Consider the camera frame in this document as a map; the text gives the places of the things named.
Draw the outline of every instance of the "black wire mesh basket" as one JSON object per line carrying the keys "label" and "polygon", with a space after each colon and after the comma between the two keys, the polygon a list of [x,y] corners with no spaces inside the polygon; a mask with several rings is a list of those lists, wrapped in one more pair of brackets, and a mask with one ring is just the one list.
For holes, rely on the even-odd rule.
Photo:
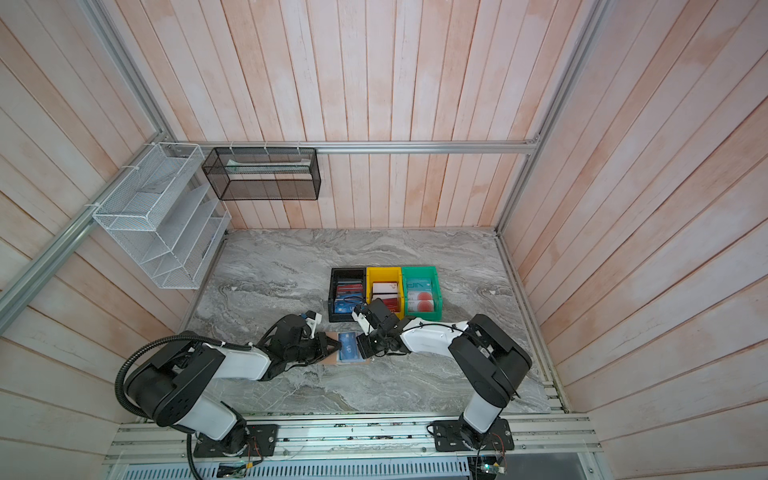
{"label": "black wire mesh basket", "polygon": [[220,200],[317,200],[313,148],[215,147],[203,172]]}

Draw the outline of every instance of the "robotic arm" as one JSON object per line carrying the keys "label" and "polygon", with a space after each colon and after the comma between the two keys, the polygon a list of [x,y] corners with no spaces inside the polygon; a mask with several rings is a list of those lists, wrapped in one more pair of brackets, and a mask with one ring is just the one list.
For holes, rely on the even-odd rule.
{"label": "robotic arm", "polygon": [[[489,430],[506,423],[498,414],[531,368],[531,357],[487,316],[475,315],[460,323],[400,320],[381,300],[374,300],[356,307],[353,317],[363,331],[357,336],[363,358],[392,352],[437,353],[452,356],[469,379],[475,394],[459,419],[434,424],[438,450],[480,449]],[[287,315],[255,345],[225,343],[192,332],[157,340],[123,365],[115,394],[130,412],[152,418],[159,426],[199,432],[216,453],[240,455],[253,433],[239,413],[205,396],[205,387],[222,378],[268,381],[294,366],[325,359],[339,350],[340,343],[315,331],[320,320],[314,312]],[[136,359],[159,345],[164,346],[126,379]]]}

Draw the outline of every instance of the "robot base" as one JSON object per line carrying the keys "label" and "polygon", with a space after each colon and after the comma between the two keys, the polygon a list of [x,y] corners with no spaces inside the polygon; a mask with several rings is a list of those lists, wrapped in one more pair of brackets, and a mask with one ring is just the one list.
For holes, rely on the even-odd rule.
{"label": "robot base", "polygon": [[504,419],[496,419],[491,428],[483,434],[481,445],[472,448],[466,445],[462,437],[461,420],[435,420],[432,425],[435,429],[435,450],[438,452],[470,452],[477,450],[478,447],[481,450],[495,449],[499,452],[502,451],[502,447],[507,450],[515,449],[512,434],[509,431],[509,422]]}
{"label": "robot base", "polygon": [[[247,442],[251,445],[250,456],[252,458],[259,458],[259,453],[263,457],[271,457],[275,454],[275,441],[277,440],[277,425],[249,425],[248,427]],[[225,455],[221,449],[221,442],[211,440],[205,435],[200,437],[200,443],[194,449],[195,458],[216,458],[224,457]],[[243,450],[243,453],[238,455],[240,457],[248,456],[248,448]]]}

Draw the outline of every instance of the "blue card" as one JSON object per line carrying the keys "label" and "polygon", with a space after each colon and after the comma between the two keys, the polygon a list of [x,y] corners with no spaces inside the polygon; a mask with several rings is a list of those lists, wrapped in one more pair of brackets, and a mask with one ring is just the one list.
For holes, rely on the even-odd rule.
{"label": "blue card", "polygon": [[340,362],[362,362],[360,352],[357,349],[357,333],[342,332],[339,334],[341,349],[339,350]]}

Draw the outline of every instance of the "yellow storage bin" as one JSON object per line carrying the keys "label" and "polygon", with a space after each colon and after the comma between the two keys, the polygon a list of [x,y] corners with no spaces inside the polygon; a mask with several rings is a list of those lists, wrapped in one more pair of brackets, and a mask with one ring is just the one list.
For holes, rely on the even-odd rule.
{"label": "yellow storage bin", "polygon": [[397,318],[405,315],[405,296],[402,294],[402,270],[399,266],[369,266],[366,271],[366,302],[371,303],[371,292],[376,282],[397,282],[400,311],[395,312]]}

